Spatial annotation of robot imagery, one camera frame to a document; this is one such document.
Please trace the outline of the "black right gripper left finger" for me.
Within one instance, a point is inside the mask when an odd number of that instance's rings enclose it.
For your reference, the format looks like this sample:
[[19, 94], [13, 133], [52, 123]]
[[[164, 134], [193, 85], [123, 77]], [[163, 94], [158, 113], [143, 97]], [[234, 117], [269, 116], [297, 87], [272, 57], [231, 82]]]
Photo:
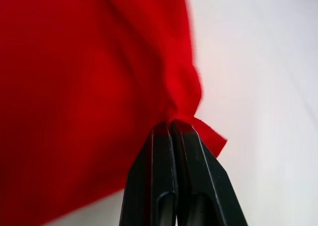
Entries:
[[120, 225], [173, 226], [178, 185], [168, 126], [154, 126], [128, 173]]

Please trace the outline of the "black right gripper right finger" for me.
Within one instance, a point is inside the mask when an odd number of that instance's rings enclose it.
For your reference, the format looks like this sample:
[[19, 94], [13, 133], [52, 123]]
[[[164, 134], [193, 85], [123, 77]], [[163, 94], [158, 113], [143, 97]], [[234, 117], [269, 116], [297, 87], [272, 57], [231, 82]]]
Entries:
[[245, 226], [230, 179], [193, 126], [171, 125], [178, 180], [180, 226]]

